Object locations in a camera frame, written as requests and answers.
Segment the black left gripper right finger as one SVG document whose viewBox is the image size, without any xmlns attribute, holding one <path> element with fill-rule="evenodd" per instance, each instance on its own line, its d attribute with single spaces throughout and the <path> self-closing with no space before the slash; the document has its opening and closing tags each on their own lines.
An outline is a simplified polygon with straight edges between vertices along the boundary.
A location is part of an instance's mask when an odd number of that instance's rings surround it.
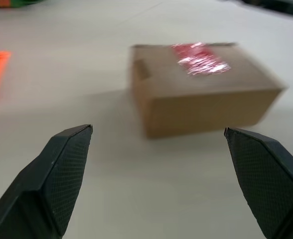
<svg viewBox="0 0 293 239">
<path fill-rule="evenodd" d="M 266 239 L 293 239 L 293 156 L 277 140 L 225 128 L 242 193 Z"/>
</svg>

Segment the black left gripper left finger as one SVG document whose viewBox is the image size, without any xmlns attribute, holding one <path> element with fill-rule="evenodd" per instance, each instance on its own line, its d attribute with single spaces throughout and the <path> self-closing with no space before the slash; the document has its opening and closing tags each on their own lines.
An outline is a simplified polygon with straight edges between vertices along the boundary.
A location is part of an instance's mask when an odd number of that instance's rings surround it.
<svg viewBox="0 0 293 239">
<path fill-rule="evenodd" d="M 0 198 L 0 239 L 62 239 L 78 198 L 93 127 L 54 135 Z"/>
</svg>

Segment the brown cardboard box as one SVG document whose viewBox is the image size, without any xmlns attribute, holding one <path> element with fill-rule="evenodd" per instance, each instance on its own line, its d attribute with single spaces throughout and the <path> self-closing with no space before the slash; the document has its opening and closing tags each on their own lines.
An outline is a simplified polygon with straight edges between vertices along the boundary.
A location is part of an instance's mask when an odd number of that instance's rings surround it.
<svg viewBox="0 0 293 239">
<path fill-rule="evenodd" d="M 132 46 L 131 89 L 148 138 L 257 124 L 285 85 L 237 43 L 207 43 L 231 67 L 190 75 L 170 45 Z"/>
</svg>

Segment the red shiny packet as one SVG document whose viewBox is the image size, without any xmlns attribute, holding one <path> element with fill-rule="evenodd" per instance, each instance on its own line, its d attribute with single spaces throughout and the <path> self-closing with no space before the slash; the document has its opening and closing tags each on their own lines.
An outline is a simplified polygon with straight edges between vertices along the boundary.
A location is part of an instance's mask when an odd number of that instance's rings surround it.
<svg viewBox="0 0 293 239">
<path fill-rule="evenodd" d="M 176 44 L 171 49 L 177 57 L 177 63 L 190 75 L 221 74 L 231 69 L 227 62 L 213 53 L 208 44 Z"/>
</svg>

